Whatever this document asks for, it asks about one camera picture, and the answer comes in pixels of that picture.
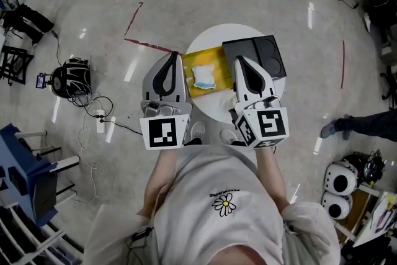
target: power strip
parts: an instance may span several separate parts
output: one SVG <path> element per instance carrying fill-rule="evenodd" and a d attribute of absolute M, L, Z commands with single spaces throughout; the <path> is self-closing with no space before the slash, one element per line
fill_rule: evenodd
<path fill-rule="evenodd" d="M 97 109 L 97 115 L 105 115 L 105 111 L 103 109 Z M 105 132 L 105 122 L 100 122 L 101 118 L 97 119 L 97 133 Z"/>

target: yellow tray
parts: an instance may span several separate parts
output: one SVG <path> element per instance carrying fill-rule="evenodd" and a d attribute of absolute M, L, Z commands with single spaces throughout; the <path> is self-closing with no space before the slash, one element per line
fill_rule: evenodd
<path fill-rule="evenodd" d="M 231 79 L 228 62 L 222 47 L 216 47 L 186 54 L 182 57 L 184 65 L 185 78 L 191 98 L 209 94 L 212 92 L 222 91 L 224 89 L 233 88 L 233 80 Z M 199 65 L 215 65 L 213 77 L 215 79 L 215 89 L 200 89 L 194 84 L 193 68 Z"/>

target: floor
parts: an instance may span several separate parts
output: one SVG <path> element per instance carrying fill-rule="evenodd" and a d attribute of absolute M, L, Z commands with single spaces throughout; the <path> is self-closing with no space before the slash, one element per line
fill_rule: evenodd
<path fill-rule="evenodd" d="M 288 185 L 298 200 L 319 201 L 328 164 L 351 151 L 369 153 L 381 149 L 387 159 L 385 177 L 378 186 L 394 190 L 397 146 L 388 140 L 352 134 L 323 140 L 313 153 L 321 127 L 345 113 L 355 116 L 386 111 L 380 99 L 383 70 L 373 41 L 359 11 L 336 0 L 28 0 L 27 4 L 55 22 L 60 37 L 59 59 L 71 55 L 90 58 L 95 92 L 114 101 L 117 121 L 140 129 L 141 81 L 155 61 L 167 54 L 153 46 L 185 53 L 194 38 L 217 24 L 237 23 L 274 35 L 287 70 L 282 104 L 287 106 L 290 138 L 277 147 L 276 158 Z M 346 48 L 343 88 L 343 49 Z M 22 45 L 34 54 L 27 84 L 0 81 L 0 126 L 9 122 L 22 131 L 47 130 L 47 145 L 62 147 L 51 160 L 79 154 L 77 134 L 84 110 L 57 98 L 47 89 L 36 89 L 39 72 L 51 73 L 57 66 L 56 39 L 46 34 L 36 48 L 24 38 Z M 109 110 L 106 101 L 103 107 Z M 205 143 L 221 143 L 219 131 L 227 127 L 210 120 L 194 108 L 192 122 L 207 126 Z M 110 142 L 107 134 L 96 133 L 96 122 L 84 121 L 87 132 L 79 134 L 87 145 L 84 157 L 96 163 L 96 200 L 84 205 L 68 201 L 59 208 L 54 223 L 84 245 L 91 222 L 101 204 L 120 204 L 137 212 L 149 174 L 158 156 L 146 151 L 143 140 L 124 128 L 115 127 Z M 90 168 L 81 163 L 62 173 L 63 182 L 73 181 L 77 199 L 89 201 L 94 190 Z"/>

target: blue chair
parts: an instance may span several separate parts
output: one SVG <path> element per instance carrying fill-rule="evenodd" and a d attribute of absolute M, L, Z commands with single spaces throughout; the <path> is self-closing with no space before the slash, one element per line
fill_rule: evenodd
<path fill-rule="evenodd" d="M 21 133 L 12 124 L 0 130 L 0 177 L 25 214 L 40 227 L 56 215 L 56 196 L 74 186 L 57 192 L 57 173 L 78 165 L 80 160 L 73 156 L 50 163 L 42 157 L 60 148 L 34 156 L 23 138 L 46 134 Z"/>

